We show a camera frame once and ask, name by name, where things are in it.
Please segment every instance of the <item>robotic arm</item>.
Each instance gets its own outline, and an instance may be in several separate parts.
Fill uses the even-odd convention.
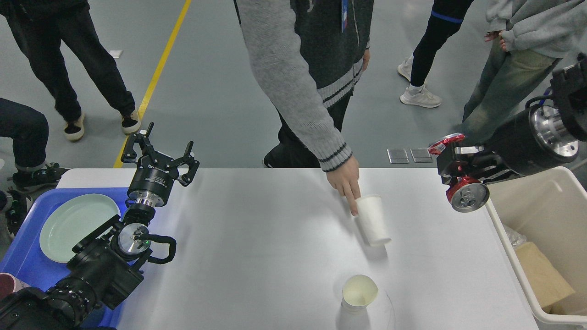
[[[124,148],[121,161],[137,164],[137,170],[127,192],[128,209],[123,219],[113,216],[73,247],[76,255],[67,264],[71,273],[55,286],[46,292],[24,288],[0,301],[0,329],[77,329],[102,304],[110,309],[120,305],[142,282],[139,269],[145,262],[165,264],[173,260],[175,239],[150,234],[147,226],[155,207],[167,204],[174,181],[182,186],[190,184],[199,162],[191,154],[192,141],[177,159],[155,151],[149,141],[152,129],[150,123],[146,132],[129,136]],[[138,161],[135,144],[143,154]],[[177,168],[184,164],[188,172],[180,176]],[[151,256],[151,242],[168,244],[168,256]]]
[[[500,126],[478,146],[462,146],[463,134],[444,137],[429,147],[437,154],[438,174],[448,201],[459,212],[481,208],[488,184],[529,176],[577,158],[578,140],[587,141],[587,58],[552,74],[551,95],[526,103],[524,111]],[[544,105],[551,99],[555,107]]]

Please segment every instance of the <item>white bin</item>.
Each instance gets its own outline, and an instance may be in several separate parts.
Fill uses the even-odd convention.
[[[489,188],[492,203],[487,203],[487,208],[536,319],[546,324],[587,328],[585,189],[565,167],[490,184]],[[540,308],[502,223],[534,242],[575,289],[576,293],[561,301],[568,315],[551,315]]]

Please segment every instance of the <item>plastic bin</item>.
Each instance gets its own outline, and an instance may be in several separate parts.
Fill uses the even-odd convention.
[[[490,184],[489,188],[491,203],[487,208],[536,319],[546,324],[587,328],[585,189],[565,167]],[[575,289],[576,293],[559,303],[566,315],[547,314],[540,308],[502,223],[534,242]]]
[[[69,274],[66,264],[50,260],[39,246],[39,236],[47,218],[66,201],[84,194],[103,194],[112,198],[123,214],[126,211],[126,191],[127,188],[69,188],[53,189],[42,194],[0,262],[0,272],[13,274],[25,283],[46,291]],[[124,302],[114,311],[108,307],[94,310],[83,325],[116,327],[123,305]]]

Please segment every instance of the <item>gray hoodie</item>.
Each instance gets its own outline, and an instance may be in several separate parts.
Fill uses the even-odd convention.
[[[564,58],[587,28],[584,0],[489,0],[488,31],[501,31],[508,50]]]

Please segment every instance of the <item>id badge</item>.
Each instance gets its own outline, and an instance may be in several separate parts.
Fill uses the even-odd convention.
[[[349,0],[340,0],[340,31],[345,32],[349,13]]]

